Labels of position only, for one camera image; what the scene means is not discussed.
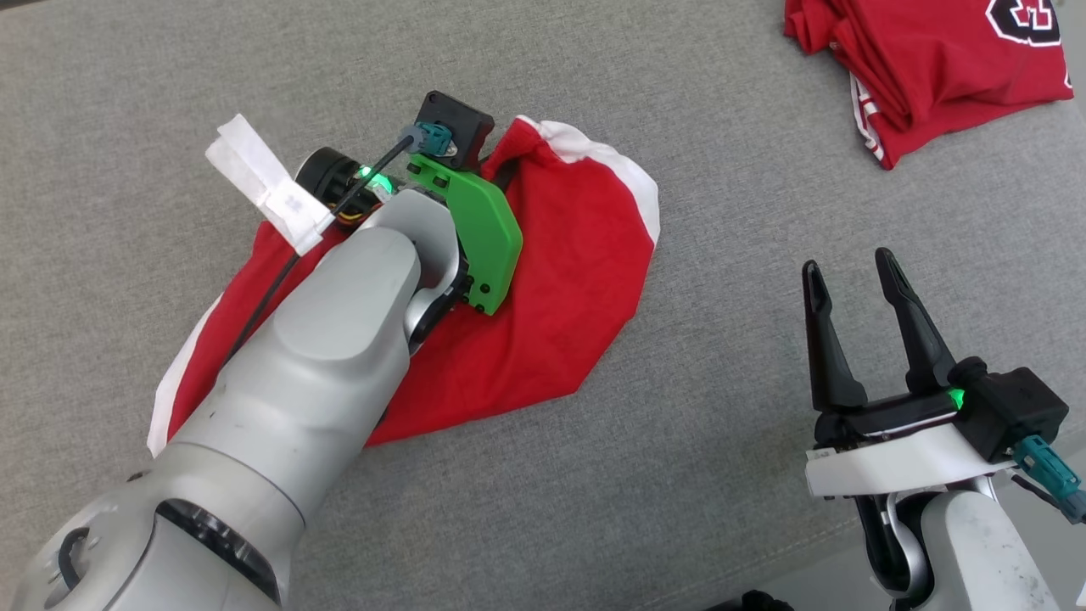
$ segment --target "folded red shirt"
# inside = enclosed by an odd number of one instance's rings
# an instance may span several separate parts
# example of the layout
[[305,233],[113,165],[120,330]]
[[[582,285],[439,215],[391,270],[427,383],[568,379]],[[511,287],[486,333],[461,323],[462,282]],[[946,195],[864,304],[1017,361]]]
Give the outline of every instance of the folded red shirt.
[[942,133],[1073,97],[1050,0],[785,0],[784,33],[848,68],[887,169]]

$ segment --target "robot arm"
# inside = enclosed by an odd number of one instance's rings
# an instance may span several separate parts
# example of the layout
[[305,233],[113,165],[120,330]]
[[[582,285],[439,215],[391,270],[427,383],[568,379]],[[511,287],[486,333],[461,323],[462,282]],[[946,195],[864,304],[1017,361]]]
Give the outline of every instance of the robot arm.
[[[331,207],[329,220],[365,221],[240,346],[150,469],[46,544],[13,610],[282,606],[306,524],[380,422],[411,356],[455,302],[493,315],[505,297],[522,237],[502,188],[473,174],[493,124],[431,91],[374,168],[331,149],[311,155],[288,190]],[[253,199],[252,178],[281,164],[243,118],[231,125],[209,158]],[[408,170],[435,198],[392,194],[377,174],[405,148],[416,153]],[[382,189],[366,190],[377,177]]]
[[955,365],[894,254],[879,249],[875,262],[909,361],[909,393],[875,402],[848,369],[818,264],[804,266],[811,397],[821,412],[808,453],[811,494],[854,500],[872,572],[895,611],[1055,611],[992,476],[1016,463],[1081,522],[1079,481],[1048,446],[1066,405],[1030,370],[988,375],[975,357]]
[[411,314],[458,264],[449,209],[395,194],[282,302],[150,468],[38,552],[12,608],[278,608],[306,523],[407,372]]

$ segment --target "teal connector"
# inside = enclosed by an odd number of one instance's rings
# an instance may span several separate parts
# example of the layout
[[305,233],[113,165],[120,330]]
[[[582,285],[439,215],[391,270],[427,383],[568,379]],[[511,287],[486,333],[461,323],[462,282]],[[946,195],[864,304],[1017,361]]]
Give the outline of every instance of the teal connector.
[[453,141],[453,132],[449,130],[444,125],[438,125],[437,123],[422,123],[421,120],[415,124],[426,132],[426,140],[418,152],[428,156],[444,156],[449,154],[449,145]]
[[1078,489],[1082,479],[1037,435],[1031,435],[1014,448],[1014,462],[1040,484],[1063,515],[1072,523],[1086,520],[1086,493]]

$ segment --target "gray fabric surface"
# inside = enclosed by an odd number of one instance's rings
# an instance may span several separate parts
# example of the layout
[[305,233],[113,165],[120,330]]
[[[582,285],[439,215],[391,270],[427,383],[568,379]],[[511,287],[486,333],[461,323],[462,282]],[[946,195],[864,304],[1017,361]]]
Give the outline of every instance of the gray fabric surface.
[[[889,245],[959,358],[1086,413],[1086,125],[1071,103],[880,169],[781,2],[49,0],[0,13],[0,599],[144,466],[157,381],[256,212],[204,160],[242,112],[288,165],[374,158],[442,89],[610,142],[660,184],[639,317],[577,396],[364,453],[296,609],[698,609],[841,545],[809,499],[799,267],[872,396],[905,358]],[[862,581],[858,587],[866,586]]]

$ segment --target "white label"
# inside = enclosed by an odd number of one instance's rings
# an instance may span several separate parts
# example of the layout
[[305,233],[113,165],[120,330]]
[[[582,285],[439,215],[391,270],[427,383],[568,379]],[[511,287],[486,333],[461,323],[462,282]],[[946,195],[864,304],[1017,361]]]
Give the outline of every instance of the white label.
[[299,255],[320,241],[331,213],[287,173],[272,149],[240,114],[218,128],[204,153],[272,221]]

